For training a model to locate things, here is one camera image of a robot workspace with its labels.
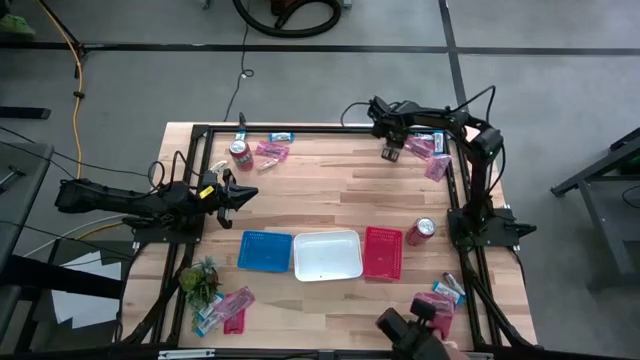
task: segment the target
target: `blue basket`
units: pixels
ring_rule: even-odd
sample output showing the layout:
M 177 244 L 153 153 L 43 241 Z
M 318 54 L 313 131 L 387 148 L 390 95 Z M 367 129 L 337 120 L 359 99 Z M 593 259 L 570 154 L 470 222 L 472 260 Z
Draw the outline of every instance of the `blue basket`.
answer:
M 251 270 L 287 272 L 293 236 L 266 231 L 245 231 L 238 267 Z

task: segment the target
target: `wooden tabletop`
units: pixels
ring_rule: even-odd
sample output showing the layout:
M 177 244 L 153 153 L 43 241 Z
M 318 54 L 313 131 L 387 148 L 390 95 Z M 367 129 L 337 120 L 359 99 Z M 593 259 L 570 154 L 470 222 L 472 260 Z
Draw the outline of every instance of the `wooden tabletop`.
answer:
M 176 150 L 186 154 L 192 126 L 193 123 L 167 124 L 159 157 L 167 171 Z M 260 193 L 239 212 L 232 212 L 231 230 L 222 229 L 215 217 L 207 218 L 194 261 L 212 256 L 223 284 L 220 291 L 229 293 L 249 286 L 256 301 L 247 309 L 243 335 L 224 335 L 222 329 L 217 329 L 200 338 L 191 331 L 191 310 L 187 308 L 180 338 L 182 347 L 388 350 L 389 340 L 375 326 L 382 312 L 393 307 L 409 318 L 413 295 L 430 291 L 434 281 L 442 280 L 443 272 L 451 272 L 461 281 L 458 255 L 447 229 L 447 182 L 425 178 L 422 160 L 407 153 L 397 163 L 383 160 L 383 141 L 366 134 L 297 133 L 284 163 L 263 173 L 255 169 L 241 172 L 229 156 L 232 137 L 231 133 L 215 135 L 211 165 L 229 161 L 238 184 L 256 186 Z M 252 149 L 264 139 L 266 134 L 247 137 Z M 256 164 L 264 160 L 255 157 Z M 462 194 L 455 156 L 453 164 L 458 193 Z M 184 165 L 179 164 L 176 173 L 182 174 L 183 169 Z M 500 185 L 493 196 L 495 206 L 504 204 Z M 403 245 L 402 279 L 397 282 L 360 277 L 303 283 L 294 276 L 293 257 L 287 273 L 249 271 L 236 266 L 245 230 L 295 236 L 352 229 L 363 241 L 367 226 L 406 231 L 420 216 L 436 222 L 436 234 L 426 244 Z M 167 249 L 164 244 L 149 245 L 132 267 L 124 298 L 125 336 L 158 296 Z M 496 302 L 519 332 L 535 343 L 522 274 L 513 255 L 506 249 L 487 248 L 486 258 Z M 489 340 L 486 312 L 479 299 L 477 303 L 483 335 Z M 172 301 L 167 307 L 163 339 L 170 328 L 173 307 Z M 465 306 L 456 310 L 449 340 L 461 349 L 472 348 Z

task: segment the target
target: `black coiled hose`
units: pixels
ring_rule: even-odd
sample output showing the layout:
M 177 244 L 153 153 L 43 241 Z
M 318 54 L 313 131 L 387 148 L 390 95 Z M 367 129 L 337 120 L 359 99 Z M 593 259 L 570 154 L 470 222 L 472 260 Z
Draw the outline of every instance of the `black coiled hose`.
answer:
M 329 5 L 331 9 L 333 9 L 333 15 L 331 16 L 331 19 L 329 19 L 324 24 L 321 24 L 312 28 L 308 28 L 308 29 L 282 30 L 282 27 L 284 26 L 284 24 L 287 23 L 287 21 L 289 20 L 289 17 L 291 17 L 291 15 L 293 15 L 293 13 L 296 12 L 296 10 L 298 10 L 304 5 L 314 3 L 314 2 L 319 2 L 319 3 Z M 236 7 L 236 10 L 238 11 L 238 14 L 240 14 L 242 19 L 244 19 L 244 21 L 246 21 L 247 24 L 249 24 L 249 26 L 251 26 L 252 28 L 269 36 L 280 37 L 280 38 L 290 38 L 290 39 L 316 36 L 326 31 L 329 31 L 331 30 L 332 27 L 336 26 L 336 24 L 340 20 L 340 16 L 342 15 L 342 7 L 340 6 L 340 3 L 338 2 L 338 0 L 296 0 L 284 9 L 280 17 L 278 17 L 278 21 L 276 21 L 276 24 L 274 27 L 268 27 L 266 25 L 259 23 L 256 19 L 251 17 L 251 15 L 247 12 L 247 10 L 242 5 L 242 0 L 233 0 L 233 5 Z

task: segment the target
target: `red plastic basket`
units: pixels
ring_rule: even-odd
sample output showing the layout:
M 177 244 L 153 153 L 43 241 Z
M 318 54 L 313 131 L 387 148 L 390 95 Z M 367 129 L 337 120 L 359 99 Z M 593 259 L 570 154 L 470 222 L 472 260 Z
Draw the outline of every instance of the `red plastic basket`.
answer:
M 400 280 L 402 231 L 369 226 L 364 238 L 365 278 Z

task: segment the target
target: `red soda can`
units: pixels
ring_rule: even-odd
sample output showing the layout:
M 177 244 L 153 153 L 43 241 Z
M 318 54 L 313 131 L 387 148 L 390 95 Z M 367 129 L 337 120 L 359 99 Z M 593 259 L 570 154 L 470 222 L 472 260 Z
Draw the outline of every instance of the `red soda can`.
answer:
M 239 170 L 248 171 L 253 168 L 253 154 L 246 141 L 234 140 L 229 146 L 229 153 Z
M 409 245 L 424 244 L 436 233 L 436 223 L 428 217 L 416 220 L 415 224 L 407 231 L 406 239 Z

